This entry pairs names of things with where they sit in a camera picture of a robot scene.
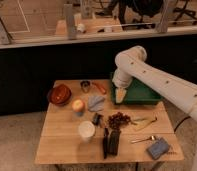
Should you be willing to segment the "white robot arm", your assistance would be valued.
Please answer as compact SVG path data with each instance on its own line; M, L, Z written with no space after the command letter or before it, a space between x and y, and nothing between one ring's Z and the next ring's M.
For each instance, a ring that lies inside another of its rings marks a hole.
M147 52L142 46L116 55L117 69L112 82L117 89L126 90L133 78L137 78L197 122L197 85L146 64L146 58ZM197 171L197 146L191 171Z

